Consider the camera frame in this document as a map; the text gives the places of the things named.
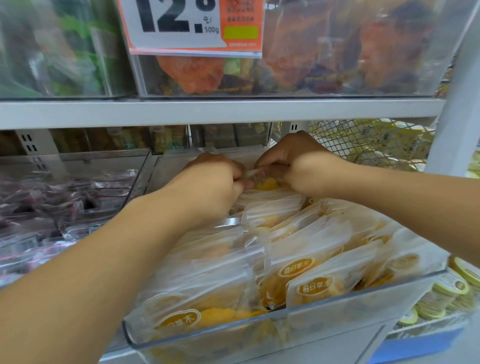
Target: metal shelf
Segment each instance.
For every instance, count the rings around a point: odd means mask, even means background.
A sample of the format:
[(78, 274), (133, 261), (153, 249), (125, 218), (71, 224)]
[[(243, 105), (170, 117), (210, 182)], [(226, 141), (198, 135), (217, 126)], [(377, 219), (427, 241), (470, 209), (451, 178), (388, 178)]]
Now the metal shelf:
[(0, 129), (439, 116), (434, 98), (3, 101)]

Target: forearm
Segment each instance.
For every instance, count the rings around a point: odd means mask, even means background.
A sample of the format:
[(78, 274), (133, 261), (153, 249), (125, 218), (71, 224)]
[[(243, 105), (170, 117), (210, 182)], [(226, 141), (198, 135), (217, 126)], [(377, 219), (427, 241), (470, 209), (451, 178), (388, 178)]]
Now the forearm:
[(141, 286), (185, 232), (187, 215), (186, 205), (163, 191), (141, 197), (2, 290), (4, 361), (97, 362)]
[(348, 164), (331, 197), (379, 211), (480, 266), (480, 183), (469, 178)]

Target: yellow lid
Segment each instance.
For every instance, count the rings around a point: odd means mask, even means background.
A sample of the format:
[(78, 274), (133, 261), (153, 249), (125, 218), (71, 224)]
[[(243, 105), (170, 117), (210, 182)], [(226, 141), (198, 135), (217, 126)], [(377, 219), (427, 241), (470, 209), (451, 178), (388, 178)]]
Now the yellow lid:
[(415, 307), (412, 307), (406, 314), (402, 316), (401, 319), (399, 319), (398, 323), (403, 326), (413, 325), (418, 321), (418, 319), (419, 315), (417, 313), (417, 310), (415, 309)]
[(424, 318), (425, 320), (437, 320), (447, 315), (447, 310), (445, 309), (438, 313), (425, 307), (417, 307), (417, 312), (420, 317)]
[(470, 287), (460, 274), (448, 268), (448, 273), (442, 274), (436, 279), (433, 289), (449, 296), (457, 296), (468, 293)]
[(480, 287), (480, 269), (473, 264), (455, 257), (452, 262), (452, 268), (460, 274), (468, 283)]

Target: price number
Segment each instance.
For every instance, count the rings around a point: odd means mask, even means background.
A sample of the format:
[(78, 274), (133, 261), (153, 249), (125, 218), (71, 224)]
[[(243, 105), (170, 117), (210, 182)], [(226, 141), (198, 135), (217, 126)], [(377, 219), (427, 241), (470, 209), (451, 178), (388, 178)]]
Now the price number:
[[(142, 29), (145, 33), (155, 32), (155, 23), (152, 15), (152, 9), (150, 7), (150, 0), (136, 0), (138, 14), (140, 15), (140, 21), (142, 23)], [(163, 3), (165, 0), (152, 0)], [(177, 20), (177, 18), (185, 10), (186, 0), (173, 0), (172, 5), (168, 10), (157, 19), (158, 31), (163, 32), (190, 32), (190, 24), (188, 20)], [(215, 9), (215, 0), (195, 0), (197, 9), (202, 12), (211, 12)]]

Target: round container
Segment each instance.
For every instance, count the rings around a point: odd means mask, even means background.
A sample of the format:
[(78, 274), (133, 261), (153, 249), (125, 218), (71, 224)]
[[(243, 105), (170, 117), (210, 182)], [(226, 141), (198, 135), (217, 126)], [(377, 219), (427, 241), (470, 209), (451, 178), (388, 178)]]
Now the round container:
[(450, 259), (450, 267), (461, 275), (470, 286), (467, 294), (458, 296), (451, 304), (451, 308), (472, 310), (480, 303), (480, 269), (457, 257)]
[(399, 319), (397, 325), (404, 328), (405, 326), (416, 324), (418, 319), (419, 315), (417, 313), (417, 310), (415, 309), (415, 307), (412, 307), (406, 314), (402, 316), (401, 319)]
[(440, 315), (458, 296), (464, 296), (469, 291), (467, 281), (448, 268), (447, 273), (436, 279), (432, 290), (417, 302), (417, 309), (429, 316)]
[(438, 320), (439, 318), (444, 318), (447, 315), (447, 311), (443, 310), (438, 313), (432, 313), (429, 310), (424, 311), (422, 308), (417, 306), (417, 312), (421, 318), (424, 320)]

